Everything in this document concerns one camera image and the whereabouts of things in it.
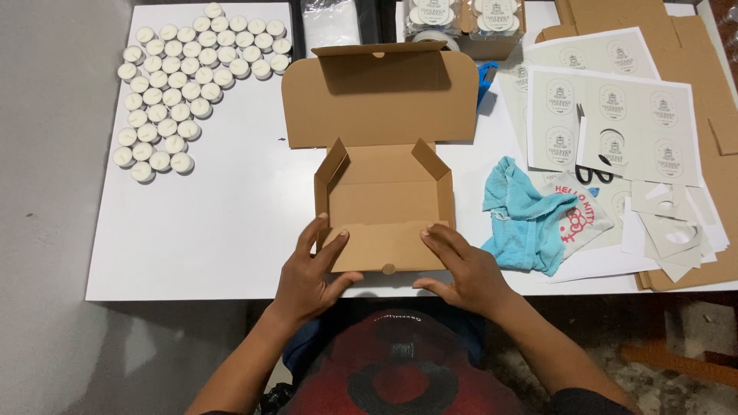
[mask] person's right hand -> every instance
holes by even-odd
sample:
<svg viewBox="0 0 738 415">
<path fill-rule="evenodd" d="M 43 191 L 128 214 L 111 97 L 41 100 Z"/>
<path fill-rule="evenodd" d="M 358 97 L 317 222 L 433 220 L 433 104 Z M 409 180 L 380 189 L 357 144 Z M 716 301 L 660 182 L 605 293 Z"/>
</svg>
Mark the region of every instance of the person's right hand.
<svg viewBox="0 0 738 415">
<path fill-rule="evenodd" d="M 420 278 L 413 288 L 427 289 L 448 304 L 492 320 L 519 297 L 505 282 L 494 256 L 469 245 L 455 230 L 434 224 L 422 230 L 420 237 L 449 269 L 454 282 L 444 284 L 433 278 Z"/>
</svg>

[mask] white tabletop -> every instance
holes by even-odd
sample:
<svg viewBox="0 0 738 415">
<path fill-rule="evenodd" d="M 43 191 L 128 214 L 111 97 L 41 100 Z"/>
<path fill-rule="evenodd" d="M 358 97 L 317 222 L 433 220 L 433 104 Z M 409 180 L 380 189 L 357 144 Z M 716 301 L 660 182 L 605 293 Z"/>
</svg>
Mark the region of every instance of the white tabletop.
<svg viewBox="0 0 738 415">
<path fill-rule="evenodd" d="M 191 24 L 203 4 L 137 6 L 133 32 L 141 26 L 158 30 L 166 23 Z M 525 5 L 533 44 L 544 27 L 558 24 L 553 2 Z M 285 22 L 287 3 L 224 5 L 228 16 Z M 691 5 L 668 4 L 676 16 L 694 14 Z M 97 223 L 86 299 L 90 301 L 273 298 L 280 268 L 294 249 L 300 231 L 314 216 L 313 173 L 324 149 L 290 150 L 282 112 L 280 77 L 240 80 L 225 92 L 209 120 L 199 121 L 202 137 L 190 144 L 196 161 L 191 175 L 160 174 L 151 184 L 136 183 L 128 171 L 108 164 Z M 493 85 L 492 92 L 500 93 Z M 126 126 L 128 112 L 120 100 L 111 138 Z M 492 233 L 488 213 L 481 212 L 484 179 L 499 158 L 519 154 L 504 103 L 477 120 L 473 145 L 439 145 L 438 154 L 454 177 L 457 226 L 477 246 Z M 449 281 L 446 271 L 422 275 Z M 368 273 L 346 296 L 401 297 L 428 295 L 411 288 L 418 273 Z M 637 292 L 631 275 L 541 284 L 531 275 L 506 272 L 524 295 L 612 294 Z M 693 290 L 738 289 L 738 282 Z"/>
</svg>

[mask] hand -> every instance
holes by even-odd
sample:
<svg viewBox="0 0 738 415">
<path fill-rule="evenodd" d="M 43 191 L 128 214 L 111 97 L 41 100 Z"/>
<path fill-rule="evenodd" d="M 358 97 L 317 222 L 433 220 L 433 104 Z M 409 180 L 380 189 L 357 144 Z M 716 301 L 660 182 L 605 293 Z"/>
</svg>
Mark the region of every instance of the hand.
<svg viewBox="0 0 738 415">
<path fill-rule="evenodd" d="M 448 304 L 494 320 L 518 294 L 505 282 L 491 253 L 472 247 L 458 232 L 442 224 L 422 230 L 421 239 L 451 271 L 454 282 L 420 278 L 413 288 L 425 288 Z"/>
<path fill-rule="evenodd" d="M 282 267 L 282 275 L 275 300 L 269 308 L 282 321 L 295 329 L 307 323 L 334 305 L 343 292 L 357 281 L 364 279 L 360 272 L 344 272 L 335 281 L 325 281 L 325 274 L 333 260 L 348 242 L 348 231 L 343 230 L 330 244 L 325 245 L 315 258 L 310 249 L 318 232 L 328 224 L 328 214 L 318 215 L 297 240 L 297 247 Z"/>
</svg>

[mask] person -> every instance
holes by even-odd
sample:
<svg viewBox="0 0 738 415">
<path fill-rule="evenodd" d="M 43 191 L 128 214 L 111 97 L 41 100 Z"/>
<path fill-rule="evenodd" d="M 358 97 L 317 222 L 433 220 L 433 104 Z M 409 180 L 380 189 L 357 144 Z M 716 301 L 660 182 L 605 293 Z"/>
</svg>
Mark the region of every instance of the person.
<svg viewBox="0 0 738 415">
<path fill-rule="evenodd" d="M 477 368 L 482 318 L 516 343 L 551 395 L 555 414 L 641 414 L 582 348 L 508 286 L 491 254 L 441 224 L 429 225 L 420 238 L 453 282 L 420 278 L 413 288 L 457 309 L 380 309 L 372 301 L 374 309 L 362 315 L 347 311 L 348 301 L 357 299 L 333 306 L 363 276 L 344 272 L 326 281 L 349 239 L 343 230 L 311 255 L 327 224 L 321 213 L 302 232 L 274 301 L 186 415 L 251 414 L 283 350 L 297 389 L 279 414 L 524 414 L 526 406 L 510 389 Z"/>
</svg>

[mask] person's left hand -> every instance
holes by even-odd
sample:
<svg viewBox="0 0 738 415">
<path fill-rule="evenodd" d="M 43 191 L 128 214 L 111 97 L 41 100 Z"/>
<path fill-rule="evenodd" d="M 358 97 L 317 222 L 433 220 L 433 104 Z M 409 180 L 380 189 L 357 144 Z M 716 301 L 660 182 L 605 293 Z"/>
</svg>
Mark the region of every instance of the person's left hand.
<svg viewBox="0 0 738 415">
<path fill-rule="evenodd" d="M 348 242 L 348 231 L 343 230 L 330 244 L 325 245 L 314 258 L 310 249 L 318 232 L 328 224 L 328 214 L 321 213 L 297 240 L 297 247 L 282 267 L 282 275 L 274 302 L 269 305 L 282 321 L 301 327 L 336 303 L 343 292 L 364 279 L 360 272 L 344 272 L 332 283 L 325 274 L 333 260 Z"/>
</svg>

